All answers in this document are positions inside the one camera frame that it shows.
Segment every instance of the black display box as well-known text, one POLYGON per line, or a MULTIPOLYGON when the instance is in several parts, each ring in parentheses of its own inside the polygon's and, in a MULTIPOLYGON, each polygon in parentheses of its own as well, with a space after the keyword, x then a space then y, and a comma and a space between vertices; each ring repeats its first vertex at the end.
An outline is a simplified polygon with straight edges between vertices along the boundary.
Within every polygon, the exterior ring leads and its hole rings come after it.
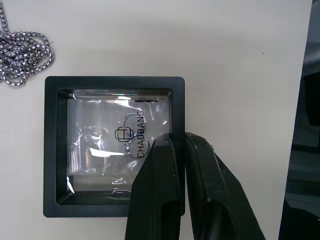
MULTIPOLYGON (((170 94, 170 138, 185 195, 185 81, 181 77, 49 76, 45 80, 43 214, 46 217, 127 217, 130 196, 67 191, 67 99, 77 90, 163 91, 170 94)), ((185 211, 182 198, 181 214, 185 211)))

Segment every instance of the metal chain necklace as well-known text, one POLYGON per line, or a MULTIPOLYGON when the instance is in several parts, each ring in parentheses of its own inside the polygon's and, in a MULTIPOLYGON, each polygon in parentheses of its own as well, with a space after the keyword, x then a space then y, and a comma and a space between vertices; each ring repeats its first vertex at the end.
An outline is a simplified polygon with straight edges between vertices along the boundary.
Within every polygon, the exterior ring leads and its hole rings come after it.
POLYGON ((44 35, 30 31, 10 32, 1 1, 0 20, 0 82, 19 87, 32 75, 50 67, 54 54, 44 35), (43 44, 33 38, 42 40, 43 44), (46 58, 46 63, 38 66, 46 58))

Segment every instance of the white backdrop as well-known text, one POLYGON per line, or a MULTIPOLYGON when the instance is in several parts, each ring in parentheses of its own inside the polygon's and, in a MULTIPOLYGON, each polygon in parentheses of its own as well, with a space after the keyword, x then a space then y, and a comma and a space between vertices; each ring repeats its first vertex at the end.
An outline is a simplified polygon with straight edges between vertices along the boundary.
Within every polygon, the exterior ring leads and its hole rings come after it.
MULTIPOLYGON (((186 130, 240 180, 278 239, 312 0, 4 0, 12 31, 46 35, 53 66, 0 84, 0 239, 123 240, 126 218, 43 211, 47 76, 180 76, 186 130)), ((182 240, 192 240, 188 210, 182 240)))

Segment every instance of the black logo on bag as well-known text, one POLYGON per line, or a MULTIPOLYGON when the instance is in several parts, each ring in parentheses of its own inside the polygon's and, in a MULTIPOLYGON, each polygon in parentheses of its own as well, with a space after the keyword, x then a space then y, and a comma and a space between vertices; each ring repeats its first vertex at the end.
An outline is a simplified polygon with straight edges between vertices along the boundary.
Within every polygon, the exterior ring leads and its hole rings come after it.
POLYGON ((121 126, 114 132, 115 138, 121 143, 129 142, 131 139, 134 138, 134 134, 134 131, 128 126, 121 126))

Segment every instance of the plastic packaging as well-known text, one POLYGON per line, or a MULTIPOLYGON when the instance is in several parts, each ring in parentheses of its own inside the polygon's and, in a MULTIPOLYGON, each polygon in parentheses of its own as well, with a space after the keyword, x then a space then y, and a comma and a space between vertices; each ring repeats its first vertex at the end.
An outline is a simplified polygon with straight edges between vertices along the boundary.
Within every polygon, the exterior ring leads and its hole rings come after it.
POLYGON ((74 191, 130 191, 154 139, 170 132, 170 94, 79 93, 68 99, 74 191))

